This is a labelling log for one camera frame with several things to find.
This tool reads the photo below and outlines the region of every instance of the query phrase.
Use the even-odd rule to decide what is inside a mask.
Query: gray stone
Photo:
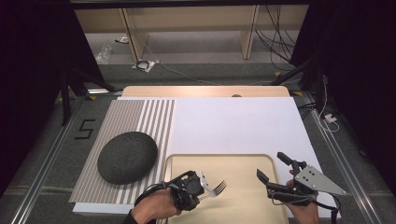
[[[98,171],[111,184],[131,184],[152,169],[157,156],[157,145],[149,135],[122,133],[103,147],[97,162]]]

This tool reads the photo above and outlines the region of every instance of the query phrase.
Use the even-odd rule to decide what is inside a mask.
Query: tray
[[[264,154],[172,155],[166,161],[170,177],[193,170],[204,171],[211,188],[222,180],[227,188],[217,197],[201,201],[192,211],[168,218],[177,223],[289,223],[284,206],[273,205],[266,188],[257,178],[260,169],[271,182],[277,182],[273,160]]]

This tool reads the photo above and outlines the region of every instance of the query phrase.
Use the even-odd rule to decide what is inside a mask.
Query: person's hand
[[[289,180],[286,185],[292,185],[293,180]],[[319,224],[318,206],[314,203],[310,203],[308,206],[296,206],[291,203],[286,203],[286,206],[293,213],[294,217],[300,224]]]
[[[181,211],[175,207],[170,189],[161,189],[150,194],[132,210],[132,216],[139,224],[180,214]]]

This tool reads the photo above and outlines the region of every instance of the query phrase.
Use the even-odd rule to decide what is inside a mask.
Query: silver fork
[[[199,201],[201,201],[201,200],[203,200],[205,198],[209,198],[209,197],[210,198],[216,198],[217,196],[219,196],[219,194],[221,194],[224,191],[225,187],[227,187],[227,184],[223,180],[214,189],[210,188],[209,184],[206,181],[206,178],[205,178],[205,175],[204,175],[203,171],[201,171],[201,179],[200,180],[201,180],[201,186],[204,187],[204,189],[206,189],[209,192],[209,194],[199,198]]]

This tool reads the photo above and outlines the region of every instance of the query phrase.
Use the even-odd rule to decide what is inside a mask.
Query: cable
[[[320,113],[318,115],[318,124],[323,130],[328,131],[330,133],[335,133],[338,130],[340,130],[340,126],[338,126],[338,124],[335,121],[333,122],[333,124],[335,124],[335,126],[337,126],[337,128],[335,130],[330,130],[328,128],[323,127],[323,125],[320,122],[321,115],[323,114],[323,111],[324,111],[324,109],[326,107],[326,104],[327,104],[327,87],[326,87],[326,84],[324,84],[324,83],[323,83],[323,86],[324,86],[324,105],[323,105],[323,108],[322,108],[322,110],[320,111]]]
[[[280,26],[279,25],[279,20],[280,20],[280,8],[281,8],[281,6],[278,5],[278,6],[275,6],[275,8],[274,8],[274,12],[275,12],[274,13],[275,14],[274,17],[276,16],[276,22],[274,21],[273,16],[271,15],[271,12],[270,12],[270,10],[268,8],[268,5],[266,6],[266,8],[267,8],[268,15],[270,16],[271,22],[272,22],[272,24],[273,24],[273,26],[275,28],[275,31],[276,31],[275,34],[274,34],[273,44],[274,44],[274,41],[275,41],[275,38],[276,38],[276,34],[278,34],[279,35],[279,41],[281,42],[281,44],[279,44],[279,48],[282,47],[283,52],[285,53],[286,57],[288,57],[288,55],[287,55],[287,53],[286,53],[286,51],[284,49],[284,47],[286,47],[286,50],[288,51],[288,53],[291,56],[289,48],[287,46],[285,46],[286,43],[283,40],[282,35],[279,32],[279,26]]]
[[[268,40],[270,40],[270,41],[274,41],[274,40],[271,39],[270,37],[268,37],[268,36],[266,36],[265,34],[263,34],[262,31],[260,31],[260,33],[262,34],[262,36],[263,36],[264,38],[266,38],[266,39],[268,39]],[[294,45],[290,45],[290,44],[285,44],[285,45],[294,48]]]
[[[317,105],[317,103],[309,103],[309,104],[306,104],[306,105],[300,105],[299,107],[297,107],[297,108],[308,108],[308,107],[315,107]]]
[[[313,200],[312,203],[314,203],[314,204],[316,204],[317,206],[320,206],[320,207],[322,207],[322,208],[331,210],[331,213],[332,213],[332,216],[331,216],[332,224],[336,224],[336,223],[337,223],[337,214],[338,214],[338,212],[341,210],[341,203],[340,203],[340,201],[338,200],[337,197],[335,197],[334,195],[332,195],[332,197],[333,197],[333,198],[337,201],[337,203],[338,203],[338,204],[336,205],[336,207],[329,206],[329,205],[326,205],[326,204],[323,204],[323,203],[319,203],[319,202],[316,201],[316,200]]]
[[[279,56],[279,58],[280,58],[281,61],[282,61],[282,59],[285,60],[285,61],[288,61],[288,59],[285,58],[283,55],[281,55],[279,52],[277,52],[277,51],[276,51],[272,46],[270,46],[267,42],[265,42],[265,40],[262,39],[262,37],[259,35],[259,33],[258,33],[257,31],[256,31],[256,34],[257,34],[257,36],[259,37],[259,39],[260,39],[260,41],[262,42],[262,44],[263,44],[266,48],[268,48],[268,50],[270,50],[270,59],[271,59],[271,64],[273,65],[273,67],[275,67],[275,68],[277,68],[277,69],[279,69],[279,70],[282,70],[282,71],[287,71],[287,72],[291,71],[291,69],[280,68],[280,67],[278,67],[278,66],[276,66],[276,65],[274,64],[274,61],[273,61],[273,58],[272,58],[272,53],[274,53],[274,54],[276,54],[277,56]]]
[[[312,107],[312,108],[309,108],[307,111],[305,111],[305,112],[301,115],[301,119],[305,119],[306,116],[308,116],[308,114],[309,114],[312,110],[314,110],[314,109],[315,109],[315,108]]]
[[[134,201],[134,205],[137,205],[140,203],[140,201],[142,201],[144,198],[146,198],[147,196],[149,196],[150,194],[154,193],[157,190],[160,189],[167,189],[167,188],[171,188],[171,189],[178,189],[178,186],[175,185],[175,182],[178,181],[181,177],[185,176],[185,175],[190,175],[191,172],[193,171],[188,171],[185,172],[177,177],[175,177],[174,179],[168,181],[168,182],[161,182],[159,184],[152,184],[150,186],[148,186],[142,194],[139,195],[139,197],[137,197],[137,199]]]
[[[286,33],[286,35],[289,37],[290,41],[295,45],[296,42],[294,42],[293,39],[291,39],[291,37],[290,37],[290,35],[288,34],[288,31],[287,31],[287,30],[285,30],[285,33]]]
[[[272,17],[271,17],[271,21],[273,22],[273,25],[274,25],[274,27],[275,27],[275,29],[276,29],[276,26],[275,26],[275,24],[274,24],[274,21],[273,21]],[[273,42],[271,43],[271,49],[274,48],[274,41],[275,41],[275,38],[276,38],[276,32],[274,33]],[[270,53],[270,60],[271,60],[271,63],[274,64],[273,58],[272,58],[272,52]]]
[[[146,45],[145,42],[143,42],[138,36],[137,36],[136,38],[144,44],[145,48],[150,52],[150,54],[151,54],[152,56],[154,56],[155,58],[157,58],[157,56],[151,51],[151,49]],[[186,75],[186,74],[184,74],[184,73],[181,73],[181,72],[178,72],[178,71],[176,71],[176,70],[173,70],[173,69],[169,68],[168,66],[166,66],[164,63],[162,63],[161,60],[160,60],[160,64],[161,64],[164,68],[166,68],[167,70],[169,70],[169,71],[171,71],[171,72],[173,72],[173,73],[180,74],[180,75],[182,75],[183,77],[187,77],[187,78],[189,78],[189,79],[191,79],[191,80],[193,80],[193,81],[203,82],[203,83],[210,84],[210,85],[214,85],[214,86],[224,86],[224,85],[219,84],[219,83],[210,82],[210,81],[205,81],[205,80],[197,79],[197,78],[194,78],[194,77],[190,77],[190,76],[188,76],[188,75]],[[271,83],[271,81],[258,81],[258,82],[254,82],[254,83],[239,84],[239,85],[253,86],[253,85],[262,84],[262,83]]]
[[[274,202],[275,195],[291,196],[291,197],[294,197],[294,198],[301,198],[301,200],[296,200],[296,201],[292,201],[292,202],[288,202],[288,203],[275,203]],[[282,192],[273,192],[272,195],[271,195],[271,199],[272,199],[272,203],[274,205],[283,205],[283,204],[289,204],[289,203],[303,203],[303,202],[308,201],[308,200],[313,200],[312,196],[309,196],[309,195],[303,196],[303,195],[295,195],[295,194],[282,193]]]

